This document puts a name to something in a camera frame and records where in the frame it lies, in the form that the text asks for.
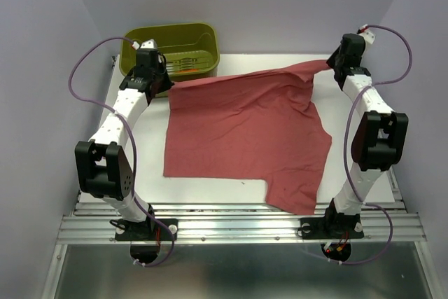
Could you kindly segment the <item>aluminium front rail frame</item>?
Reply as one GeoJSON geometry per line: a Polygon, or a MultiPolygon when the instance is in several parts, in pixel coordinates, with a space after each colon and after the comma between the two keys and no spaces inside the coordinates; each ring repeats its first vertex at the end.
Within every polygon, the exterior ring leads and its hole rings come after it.
{"type": "Polygon", "coordinates": [[[318,242],[298,237],[299,218],[264,203],[262,181],[168,179],[162,175],[169,105],[152,102],[134,128],[137,190],[159,218],[177,218],[173,254],[158,267],[133,265],[114,238],[117,213],[78,196],[62,219],[44,298],[440,298],[426,235],[408,212],[392,172],[374,185],[359,266],[323,260],[318,242]]]}

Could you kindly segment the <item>red t shirt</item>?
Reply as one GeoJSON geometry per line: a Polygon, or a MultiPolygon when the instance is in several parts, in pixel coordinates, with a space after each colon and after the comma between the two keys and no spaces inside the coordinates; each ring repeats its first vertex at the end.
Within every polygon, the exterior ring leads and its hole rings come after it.
{"type": "Polygon", "coordinates": [[[169,91],[166,177],[262,179],[268,205],[312,215],[332,145],[312,103],[324,60],[180,82],[169,91]]]}

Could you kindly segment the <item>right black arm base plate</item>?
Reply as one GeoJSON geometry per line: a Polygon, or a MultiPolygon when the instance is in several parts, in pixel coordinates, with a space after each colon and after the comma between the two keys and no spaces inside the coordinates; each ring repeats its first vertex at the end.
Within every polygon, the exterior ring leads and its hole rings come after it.
{"type": "Polygon", "coordinates": [[[303,239],[362,239],[364,238],[360,216],[337,215],[326,217],[307,217],[300,219],[297,233],[303,239]]]}

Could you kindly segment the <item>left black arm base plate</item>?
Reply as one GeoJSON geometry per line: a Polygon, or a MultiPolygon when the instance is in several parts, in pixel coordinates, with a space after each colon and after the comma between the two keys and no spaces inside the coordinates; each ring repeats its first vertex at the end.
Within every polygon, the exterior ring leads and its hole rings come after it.
{"type": "Polygon", "coordinates": [[[109,223],[115,228],[115,240],[118,242],[172,240],[170,234],[164,228],[150,220],[135,223],[120,218],[110,220],[109,223]]]}

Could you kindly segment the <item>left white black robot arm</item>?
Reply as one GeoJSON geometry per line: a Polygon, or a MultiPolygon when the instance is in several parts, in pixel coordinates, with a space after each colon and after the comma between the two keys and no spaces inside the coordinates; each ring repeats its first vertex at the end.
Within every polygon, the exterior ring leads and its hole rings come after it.
{"type": "Polygon", "coordinates": [[[136,49],[136,64],[123,78],[115,103],[99,129],[87,141],[77,143],[74,153],[82,192],[111,205],[124,220],[132,222],[132,231],[142,239],[155,233],[151,207],[134,191],[136,169],[125,154],[127,142],[137,154],[132,129],[151,101],[169,90],[166,59],[154,40],[136,49]]]}

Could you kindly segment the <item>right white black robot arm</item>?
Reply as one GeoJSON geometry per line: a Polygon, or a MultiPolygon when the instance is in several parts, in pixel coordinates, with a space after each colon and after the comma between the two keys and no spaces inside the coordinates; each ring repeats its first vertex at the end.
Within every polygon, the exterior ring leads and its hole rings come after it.
{"type": "Polygon", "coordinates": [[[352,101],[349,115],[357,113],[360,117],[354,136],[344,136],[346,182],[322,219],[322,228],[330,236],[358,225],[373,185],[403,154],[409,118],[384,101],[370,72],[361,65],[363,53],[374,39],[369,31],[344,34],[327,61],[339,88],[352,101]]]}

